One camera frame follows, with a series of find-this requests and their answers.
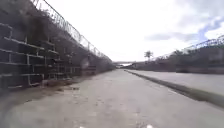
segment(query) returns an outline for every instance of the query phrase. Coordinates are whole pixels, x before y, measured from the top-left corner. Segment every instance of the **sky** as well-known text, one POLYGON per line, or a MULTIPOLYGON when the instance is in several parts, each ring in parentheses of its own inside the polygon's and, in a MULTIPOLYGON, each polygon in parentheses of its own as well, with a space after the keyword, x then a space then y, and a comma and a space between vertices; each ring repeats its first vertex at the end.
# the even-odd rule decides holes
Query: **sky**
POLYGON ((113 61, 144 61, 224 34, 224 0, 47 0, 113 61))

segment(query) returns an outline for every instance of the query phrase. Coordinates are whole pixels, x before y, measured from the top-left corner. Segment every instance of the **white cloud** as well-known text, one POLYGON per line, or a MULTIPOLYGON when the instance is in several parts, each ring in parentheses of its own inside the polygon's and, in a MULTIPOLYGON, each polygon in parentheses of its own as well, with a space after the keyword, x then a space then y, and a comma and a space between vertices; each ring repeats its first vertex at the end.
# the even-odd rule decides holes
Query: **white cloud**
POLYGON ((208 12, 199 14, 190 4, 182 5, 177 0, 47 1, 115 61, 144 60, 147 50, 159 56, 184 48, 192 42, 183 42, 175 35, 167 40, 145 37, 161 33, 180 33, 180 37, 185 37, 211 22, 208 12))
POLYGON ((222 35, 224 35, 224 22, 221 23, 221 27, 220 28, 217 28, 215 30, 208 31, 208 32, 205 33, 205 36, 208 39, 215 39, 215 38, 218 38, 218 37, 220 37, 222 35))

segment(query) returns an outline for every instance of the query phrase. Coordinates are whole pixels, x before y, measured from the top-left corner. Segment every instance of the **curb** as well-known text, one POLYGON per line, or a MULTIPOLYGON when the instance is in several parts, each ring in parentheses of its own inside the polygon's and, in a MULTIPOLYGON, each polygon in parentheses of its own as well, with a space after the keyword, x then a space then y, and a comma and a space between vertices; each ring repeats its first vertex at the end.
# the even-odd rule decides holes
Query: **curb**
POLYGON ((141 74, 134 73, 134 72, 131 72, 128 70, 124 70, 124 71, 131 73, 133 75, 136 75, 138 77, 144 78, 146 80, 150 80, 157 84, 161 84, 161 85, 168 87, 168 88, 174 90, 175 92, 185 95, 191 99, 198 100, 198 101, 206 101, 206 102, 209 102, 216 106, 219 106, 221 108, 224 108, 224 96, 222 96, 222 95, 195 89, 195 88, 190 88, 190 87, 187 87, 187 86, 181 85, 181 84, 175 84, 175 83, 171 83, 168 81, 159 80, 157 78, 141 75, 141 74))

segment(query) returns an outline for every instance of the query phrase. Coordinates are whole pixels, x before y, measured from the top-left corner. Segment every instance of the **road surface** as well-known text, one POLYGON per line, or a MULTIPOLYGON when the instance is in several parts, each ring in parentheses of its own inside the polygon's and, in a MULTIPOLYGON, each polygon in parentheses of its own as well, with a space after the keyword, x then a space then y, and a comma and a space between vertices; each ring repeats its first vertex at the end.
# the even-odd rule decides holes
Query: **road surface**
POLYGON ((131 71, 144 76, 149 76, 159 80, 180 84, 187 87, 224 96, 224 75, 153 72, 137 70, 131 71))
POLYGON ((4 113, 0 127, 224 127, 223 109, 122 70, 94 76, 71 87, 79 90, 65 89, 11 107, 4 113))

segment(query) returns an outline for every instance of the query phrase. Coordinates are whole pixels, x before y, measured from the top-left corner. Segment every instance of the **railing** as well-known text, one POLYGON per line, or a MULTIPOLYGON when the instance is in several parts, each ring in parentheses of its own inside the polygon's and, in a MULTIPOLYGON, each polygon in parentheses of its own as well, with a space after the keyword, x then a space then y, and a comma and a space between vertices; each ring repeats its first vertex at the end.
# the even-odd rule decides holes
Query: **railing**
POLYGON ((109 59, 101 53, 94 45, 92 45, 83 35, 81 35, 69 22, 67 22, 47 1, 45 0, 30 0, 34 6, 48 14, 52 21, 61 29, 65 30, 70 36, 75 39, 84 48, 92 52, 94 55, 109 59))
MULTIPOLYGON (((195 50, 195 49, 199 49, 199 48, 202 48, 202 47, 215 46, 215 45, 224 45, 224 35, 220 36, 217 39, 211 39, 211 40, 207 40, 207 41, 192 45, 192 46, 184 48, 180 51, 183 52, 183 53, 188 53, 189 50, 195 50)), ((159 57, 155 57, 155 58, 152 58, 152 60, 156 60, 158 58, 167 58, 171 54, 172 53, 169 53, 169 54, 166 54, 166 55, 163 55, 163 56, 159 56, 159 57)))

